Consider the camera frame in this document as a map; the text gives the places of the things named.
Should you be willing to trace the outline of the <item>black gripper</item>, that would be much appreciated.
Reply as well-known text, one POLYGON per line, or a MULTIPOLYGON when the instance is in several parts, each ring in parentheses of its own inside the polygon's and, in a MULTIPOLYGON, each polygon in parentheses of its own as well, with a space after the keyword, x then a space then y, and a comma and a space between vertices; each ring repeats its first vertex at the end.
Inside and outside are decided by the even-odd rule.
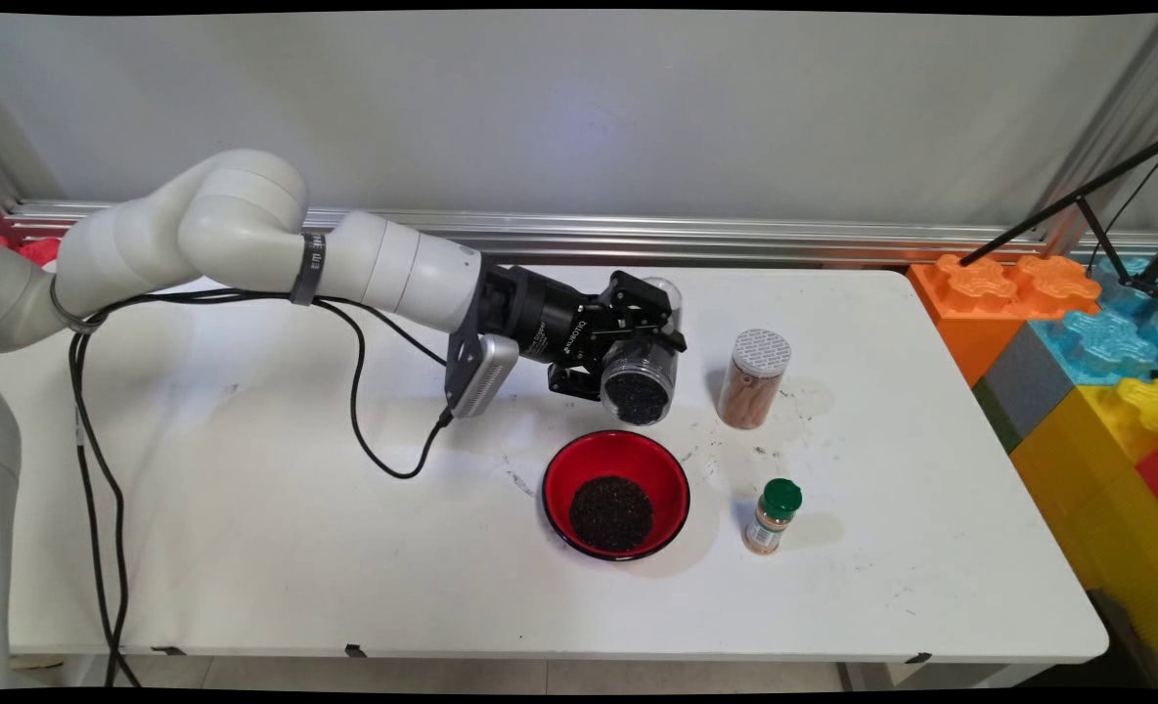
POLYGON ((615 271, 602 293, 584 293, 526 267, 481 267, 481 332, 551 364, 551 391, 574 398, 601 399, 602 355, 616 342, 645 339, 682 355, 682 291, 660 277, 615 271))

